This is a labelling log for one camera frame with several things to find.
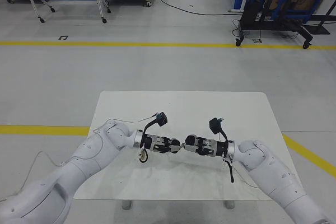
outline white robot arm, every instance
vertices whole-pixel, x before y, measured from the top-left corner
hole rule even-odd
[[[95,134],[90,135],[62,167],[32,182],[5,202],[0,208],[4,224],[62,224],[76,190],[88,178],[107,167],[126,146],[159,153],[177,153],[184,148],[200,155],[222,156],[232,163],[240,162],[258,187],[277,202],[296,224],[336,223],[306,195],[296,176],[261,142],[245,141],[237,146],[234,141],[227,140],[220,126],[222,119],[214,118],[209,122],[211,130],[214,134],[222,133],[226,142],[191,135],[181,146],[176,139],[145,133],[155,123],[159,126],[167,123],[164,113],[155,116],[156,119],[148,123],[143,131],[130,131],[126,125],[115,121],[106,122],[94,130]]]
[[[32,182],[0,208],[5,224],[63,223],[73,195],[88,178],[105,168],[124,146],[133,147],[135,131],[109,122],[89,136],[62,167]]]
[[[240,162],[257,186],[296,224],[336,223],[306,194],[296,175],[260,141],[245,141],[228,154]]]

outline table leg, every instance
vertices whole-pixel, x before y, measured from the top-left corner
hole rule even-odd
[[[235,208],[235,203],[233,200],[224,200],[223,203],[224,203],[224,207],[229,210]]]
[[[132,206],[132,201],[131,200],[123,200],[122,201],[122,209],[123,210],[129,210]]]

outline yellow tape stripe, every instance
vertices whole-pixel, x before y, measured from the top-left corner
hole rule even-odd
[[[110,46],[110,47],[169,47],[169,48],[237,48],[235,44],[214,43],[144,43],[144,42],[70,42],[70,41],[0,41],[3,46]],[[300,45],[242,44],[248,49],[302,50]],[[336,50],[336,46],[311,46],[310,50]]]
[[[282,134],[283,138],[286,142],[287,147],[294,150],[298,154],[300,154],[302,157],[306,158],[316,166],[320,167],[321,169],[325,170],[328,174],[336,178],[336,167],[330,164],[329,162],[323,160],[318,155],[314,154],[304,146],[300,145],[299,143],[292,140],[290,137],[288,137],[285,134]]]
[[[87,136],[90,127],[0,125],[0,134],[39,134],[44,136]]]
[[[89,127],[0,125],[0,134],[38,134],[45,136],[87,136]],[[336,178],[336,167],[283,134],[287,147]]]

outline caster wheel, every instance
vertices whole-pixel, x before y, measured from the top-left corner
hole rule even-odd
[[[302,48],[307,49],[307,48],[309,48],[310,45],[311,44],[309,42],[305,41]]]

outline table top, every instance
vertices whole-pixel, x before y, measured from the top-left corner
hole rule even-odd
[[[168,123],[147,130],[176,138],[218,140],[209,129],[212,118],[221,123],[228,139],[264,142],[295,174],[296,169],[279,126],[264,93],[261,92],[153,92],[104,91],[97,103],[90,133],[109,118],[136,121],[164,112]],[[149,120],[127,123],[143,129]],[[139,161],[139,149],[124,148],[105,169],[89,178],[74,195],[75,199],[126,200],[270,200],[256,186],[241,165],[234,162],[235,182],[221,157],[200,156],[180,150],[177,154],[148,151],[148,161]]]

